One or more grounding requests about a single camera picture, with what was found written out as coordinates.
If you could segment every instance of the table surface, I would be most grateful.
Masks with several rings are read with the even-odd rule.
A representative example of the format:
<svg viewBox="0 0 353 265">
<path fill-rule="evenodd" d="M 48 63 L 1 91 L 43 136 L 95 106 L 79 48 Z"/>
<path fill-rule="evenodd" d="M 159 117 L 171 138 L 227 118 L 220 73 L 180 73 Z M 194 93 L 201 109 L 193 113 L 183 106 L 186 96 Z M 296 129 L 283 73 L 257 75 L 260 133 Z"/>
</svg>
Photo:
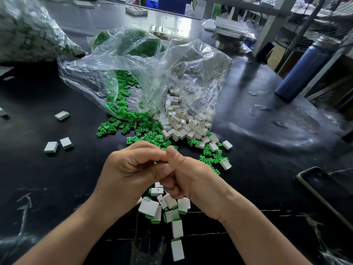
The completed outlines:
<svg viewBox="0 0 353 265">
<path fill-rule="evenodd" d="M 46 3 L 58 24 L 84 49 L 86 36 L 100 28 L 179 26 L 193 38 L 212 43 L 200 21 L 149 11 L 139 19 L 120 5 L 100 4 L 94 10 Z M 269 67 L 244 55 L 232 56 L 218 98 L 212 132 L 233 148 L 225 153 L 232 168 L 223 177 L 252 201 L 314 264 L 324 264 L 320 251 L 340 249 L 352 261 L 344 242 L 348 230 L 295 179 L 312 166 L 327 171 L 351 162 L 351 147 L 335 134 L 336 127 L 302 96 L 285 104 L 273 93 L 281 78 Z M 125 145 L 117 133 L 99 139 L 96 131 L 108 115 L 82 93 L 63 83 L 56 63 L 16 65 L 0 80 L 0 264 L 11 264 L 69 216 L 92 193 L 107 156 Z M 59 122 L 54 115 L 70 112 Z M 54 156 L 48 141 L 69 137 L 74 147 L 59 147 Z M 177 142 L 180 152 L 198 158 L 200 151 Z M 185 259 L 180 264 L 243 264 L 224 228 L 192 205 L 183 216 Z M 170 225 L 151 225 L 137 207 L 117 221 L 91 250 L 85 264 L 171 264 Z"/>
</svg>

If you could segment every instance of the water bottle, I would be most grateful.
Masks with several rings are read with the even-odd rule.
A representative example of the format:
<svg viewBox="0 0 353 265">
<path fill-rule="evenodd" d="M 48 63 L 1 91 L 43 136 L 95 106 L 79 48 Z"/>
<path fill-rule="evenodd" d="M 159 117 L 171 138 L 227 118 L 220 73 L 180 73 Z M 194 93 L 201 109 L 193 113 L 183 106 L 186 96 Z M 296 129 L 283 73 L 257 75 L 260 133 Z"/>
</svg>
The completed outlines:
<svg viewBox="0 0 353 265">
<path fill-rule="evenodd" d="M 339 41 L 321 36 L 283 79 L 275 91 L 276 95 L 285 102 L 291 102 L 329 62 L 339 45 Z"/>
</svg>

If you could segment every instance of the right hand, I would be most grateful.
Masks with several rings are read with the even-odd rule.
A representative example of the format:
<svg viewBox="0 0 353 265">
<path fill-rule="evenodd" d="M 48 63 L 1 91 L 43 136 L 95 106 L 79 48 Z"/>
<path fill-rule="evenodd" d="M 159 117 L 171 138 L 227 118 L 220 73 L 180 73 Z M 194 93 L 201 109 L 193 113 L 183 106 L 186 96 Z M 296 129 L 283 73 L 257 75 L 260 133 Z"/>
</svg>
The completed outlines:
<svg viewBox="0 0 353 265">
<path fill-rule="evenodd" d="M 219 219 L 227 199 L 236 192 L 207 164 L 181 155 L 173 146 L 166 151 L 167 159 L 175 171 L 160 180 L 174 199 L 190 198 L 207 216 Z"/>
</svg>

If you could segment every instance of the fingernail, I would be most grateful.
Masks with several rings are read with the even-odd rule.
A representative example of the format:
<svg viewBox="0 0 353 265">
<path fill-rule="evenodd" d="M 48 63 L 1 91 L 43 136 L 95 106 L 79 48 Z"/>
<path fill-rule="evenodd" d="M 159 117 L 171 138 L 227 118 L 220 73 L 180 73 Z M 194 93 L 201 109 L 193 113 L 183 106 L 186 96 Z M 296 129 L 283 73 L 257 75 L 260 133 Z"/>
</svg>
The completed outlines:
<svg viewBox="0 0 353 265">
<path fill-rule="evenodd" d="M 171 166 L 170 164 L 165 164 L 164 168 L 163 168 L 163 174 L 164 175 L 169 175 L 170 173 L 172 173 L 174 171 L 174 167 Z"/>
<path fill-rule="evenodd" d="M 173 146 L 168 146 L 167 151 L 168 151 L 168 155 L 171 158 L 174 158 L 178 155 L 178 151 Z"/>
</svg>

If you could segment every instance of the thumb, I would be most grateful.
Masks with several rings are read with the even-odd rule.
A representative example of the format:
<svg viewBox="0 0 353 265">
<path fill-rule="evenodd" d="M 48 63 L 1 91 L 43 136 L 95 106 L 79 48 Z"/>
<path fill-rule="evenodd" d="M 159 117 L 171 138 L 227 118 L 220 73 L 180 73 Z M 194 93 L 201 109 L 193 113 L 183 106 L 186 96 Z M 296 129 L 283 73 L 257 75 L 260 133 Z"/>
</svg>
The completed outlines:
<svg viewBox="0 0 353 265">
<path fill-rule="evenodd" d="M 181 155 L 173 146 L 169 146 L 165 152 L 169 163 L 183 174 L 190 174 L 195 170 L 192 158 Z"/>
<path fill-rule="evenodd" d="M 170 164 L 155 164 L 151 167 L 136 173 L 133 177 L 138 182 L 137 184 L 143 186 L 144 189 L 150 187 L 153 183 L 165 178 L 174 171 L 174 167 Z"/>
</svg>

